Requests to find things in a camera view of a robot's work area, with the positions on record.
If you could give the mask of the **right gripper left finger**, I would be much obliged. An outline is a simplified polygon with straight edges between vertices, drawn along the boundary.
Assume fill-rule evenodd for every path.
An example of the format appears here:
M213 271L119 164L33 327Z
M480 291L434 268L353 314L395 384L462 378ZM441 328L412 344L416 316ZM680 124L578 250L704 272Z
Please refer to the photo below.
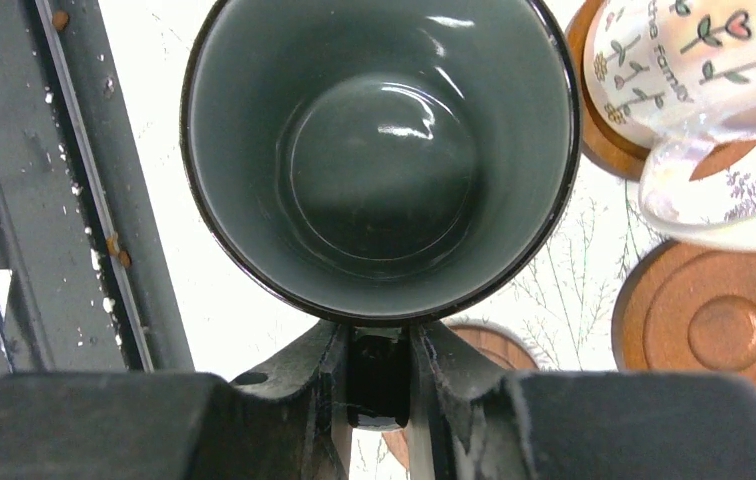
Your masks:
M343 479L350 331L321 321L232 381L0 377L0 479Z

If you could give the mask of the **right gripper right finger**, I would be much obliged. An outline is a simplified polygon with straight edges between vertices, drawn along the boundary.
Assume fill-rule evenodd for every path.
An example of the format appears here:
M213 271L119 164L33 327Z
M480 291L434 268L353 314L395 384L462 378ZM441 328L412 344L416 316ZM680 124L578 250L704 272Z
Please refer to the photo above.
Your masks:
M507 370L414 327L416 479L756 479L756 387L730 374Z

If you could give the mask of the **brown ringed coaster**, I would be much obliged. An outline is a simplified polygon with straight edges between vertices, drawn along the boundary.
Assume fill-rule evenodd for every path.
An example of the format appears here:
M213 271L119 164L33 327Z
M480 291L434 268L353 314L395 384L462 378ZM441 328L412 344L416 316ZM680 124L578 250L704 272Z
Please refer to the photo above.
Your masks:
M629 181L639 181L649 150L617 134L602 119L589 95L588 68L583 65L584 48L602 0L583 1L566 30L582 95L582 152L604 171ZM737 141L716 147L690 179L717 174L743 159L756 147L756 140Z
M460 320L446 321L445 324L465 342L502 368L513 370L539 369L537 360L520 339L501 326L490 326L483 321L470 323ZM409 471L410 456L407 431L396 430L383 433L382 439L398 463L406 471Z
M623 283L611 348L621 370L736 373L756 385L756 252L659 245Z

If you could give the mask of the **dark green mug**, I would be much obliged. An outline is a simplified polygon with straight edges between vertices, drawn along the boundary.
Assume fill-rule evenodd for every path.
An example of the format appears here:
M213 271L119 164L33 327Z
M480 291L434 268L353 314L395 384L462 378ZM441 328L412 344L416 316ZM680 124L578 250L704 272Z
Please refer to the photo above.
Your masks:
M180 101L192 196L232 261L377 328L521 272L569 202L580 126L543 1L218 1Z

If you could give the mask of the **floral mug orange inside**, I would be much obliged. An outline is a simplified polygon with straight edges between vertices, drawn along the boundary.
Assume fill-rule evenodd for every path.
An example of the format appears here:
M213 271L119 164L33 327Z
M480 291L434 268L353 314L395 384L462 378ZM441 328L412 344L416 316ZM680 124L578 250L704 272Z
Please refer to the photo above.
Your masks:
M656 231L756 251L756 196L694 179L756 141L756 1L604 1L582 51L590 105L646 150L638 206ZM756 181L756 164L747 167Z

